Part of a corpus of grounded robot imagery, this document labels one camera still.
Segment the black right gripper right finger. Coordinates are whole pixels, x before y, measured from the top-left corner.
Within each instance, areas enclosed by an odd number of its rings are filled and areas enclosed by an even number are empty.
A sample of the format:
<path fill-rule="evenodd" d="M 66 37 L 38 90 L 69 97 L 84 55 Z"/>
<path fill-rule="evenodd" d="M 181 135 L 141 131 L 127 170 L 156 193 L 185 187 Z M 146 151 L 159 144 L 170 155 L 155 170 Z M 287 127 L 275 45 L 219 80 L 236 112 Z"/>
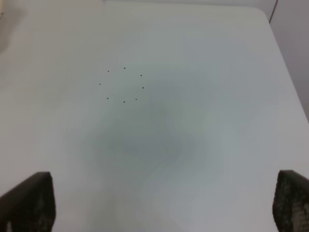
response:
<path fill-rule="evenodd" d="M 272 214 L 280 232 L 309 232 L 309 180 L 293 170 L 279 171 Z"/>

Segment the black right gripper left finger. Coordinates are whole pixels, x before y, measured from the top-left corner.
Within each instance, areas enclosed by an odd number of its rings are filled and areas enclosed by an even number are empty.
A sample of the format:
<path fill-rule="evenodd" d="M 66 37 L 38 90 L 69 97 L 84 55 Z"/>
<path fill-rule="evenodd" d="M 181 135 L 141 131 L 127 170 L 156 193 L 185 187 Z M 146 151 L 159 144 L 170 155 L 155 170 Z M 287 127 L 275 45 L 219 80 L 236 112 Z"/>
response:
<path fill-rule="evenodd" d="M 37 172 L 0 197 L 2 232 L 50 232 L 55 219 L 50 172 Z"/>

